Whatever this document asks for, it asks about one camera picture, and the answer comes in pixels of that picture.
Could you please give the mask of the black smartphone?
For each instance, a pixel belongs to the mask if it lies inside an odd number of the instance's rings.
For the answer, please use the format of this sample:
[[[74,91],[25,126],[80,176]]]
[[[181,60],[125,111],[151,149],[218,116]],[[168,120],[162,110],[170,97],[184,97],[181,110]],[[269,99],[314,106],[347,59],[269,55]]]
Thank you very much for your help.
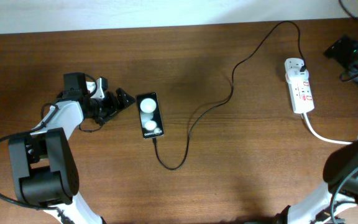
[[[164,127],[157,94],[155,92],[144,93],[137,95],[135,99],[139,111],[142,137],[152,139],[163,136]]]

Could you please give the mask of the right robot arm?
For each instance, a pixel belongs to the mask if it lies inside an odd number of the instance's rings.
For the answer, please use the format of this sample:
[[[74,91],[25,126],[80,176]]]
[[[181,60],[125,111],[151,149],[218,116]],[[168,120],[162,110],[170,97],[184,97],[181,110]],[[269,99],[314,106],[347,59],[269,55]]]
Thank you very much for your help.
[[[344,36],[324,55],[344,67],[340,76],[342,81],[358,81],[357,40]],[[338,215],[358,206],[358,137],[338,143],[342,147],[328,157],[323,182],[303,201],[276,214],[274,223],[344,223]]]

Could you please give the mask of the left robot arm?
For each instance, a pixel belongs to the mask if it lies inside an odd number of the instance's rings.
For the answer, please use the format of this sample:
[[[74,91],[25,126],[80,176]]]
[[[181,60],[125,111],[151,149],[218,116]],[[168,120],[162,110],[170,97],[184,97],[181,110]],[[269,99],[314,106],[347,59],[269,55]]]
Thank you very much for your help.
[[[19,202],[53,216],[59,223],[104,223],[79,192],[79,174],[68,140],[85,119],[104,126],[135,103],[122,88],[108,91],[104,77],[80,72],[63,76],[64,89],[41,122],[8,142]]]

